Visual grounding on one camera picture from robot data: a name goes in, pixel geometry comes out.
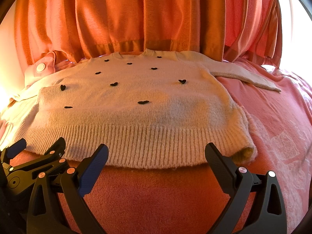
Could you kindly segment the cream sweater with black hearts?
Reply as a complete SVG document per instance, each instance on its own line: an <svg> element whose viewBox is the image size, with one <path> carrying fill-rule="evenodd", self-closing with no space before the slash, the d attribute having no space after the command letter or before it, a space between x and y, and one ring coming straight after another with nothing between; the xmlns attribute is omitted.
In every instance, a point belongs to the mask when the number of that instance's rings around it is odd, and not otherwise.
<svg viewBox="0 0 312 234"><path fill-rule="evenodd" d="M23 138L28 151L43 154L63 137L65 157L74 161L105 144L108 164L125 168L203 164L208 143L236 162L252 161L257 149L247 113L218 77L278 90L241 66L194 51L116 52L30 77L1 114L1 144Z"/></svg>

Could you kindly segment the pink bedspread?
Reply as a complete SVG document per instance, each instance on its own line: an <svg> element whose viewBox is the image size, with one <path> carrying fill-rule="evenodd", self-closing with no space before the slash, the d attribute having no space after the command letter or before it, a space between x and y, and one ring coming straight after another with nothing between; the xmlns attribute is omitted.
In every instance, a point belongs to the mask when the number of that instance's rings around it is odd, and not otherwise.
<svg viewBox="0 0 312 234"><path fill-rule="evenodd" d="M275 171L292 232L308 209L311 181L311 88L294 74L267 72L242 58L234 64L274 83L266 90L218 77L252 127L256 157L251 172ZM107 163L93 192L92 212L108 233L205 233L228 197L208 164L179 168L125 168Z"/></svg>

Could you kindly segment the pink pillow with button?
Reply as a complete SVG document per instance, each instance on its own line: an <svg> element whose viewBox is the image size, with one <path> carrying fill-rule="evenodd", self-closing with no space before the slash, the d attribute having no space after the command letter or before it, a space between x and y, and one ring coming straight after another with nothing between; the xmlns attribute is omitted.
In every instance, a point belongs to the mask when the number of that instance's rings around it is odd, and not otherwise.
<svg viewBox="0 0 312 234"><path fill-rule="evenodd" d="M33 65L26 68L24 72L24 85L25 88L30 87L35 82L41 80L47 75L54 74L65 68L71 68L75 66L74 62L68 59L57 62L57 55L54 51L47 53L44 57L39 59Z"/></svg>

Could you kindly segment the orange curtain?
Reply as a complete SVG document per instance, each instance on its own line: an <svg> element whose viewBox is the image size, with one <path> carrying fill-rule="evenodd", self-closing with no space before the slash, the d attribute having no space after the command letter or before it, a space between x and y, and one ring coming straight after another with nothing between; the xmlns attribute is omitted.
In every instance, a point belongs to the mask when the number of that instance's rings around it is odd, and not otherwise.
<svg viewBox="0 0 312 234"><path fill-rule="evenodd" d="M225 0L17 0L14 34L24 66L51 51L72 62L145 49L221 61Z"/></svg>

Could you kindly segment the pink striped curtain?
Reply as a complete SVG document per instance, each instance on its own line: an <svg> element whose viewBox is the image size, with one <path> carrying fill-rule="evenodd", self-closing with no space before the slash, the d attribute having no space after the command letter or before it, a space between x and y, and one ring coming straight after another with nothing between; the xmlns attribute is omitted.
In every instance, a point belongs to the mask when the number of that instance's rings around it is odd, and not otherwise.
<svg viewBox="0 0 312 234"><path fill-rule="evenodd" d="M282 26L279 0L225 0L223 58L280 66Z"/></svg>

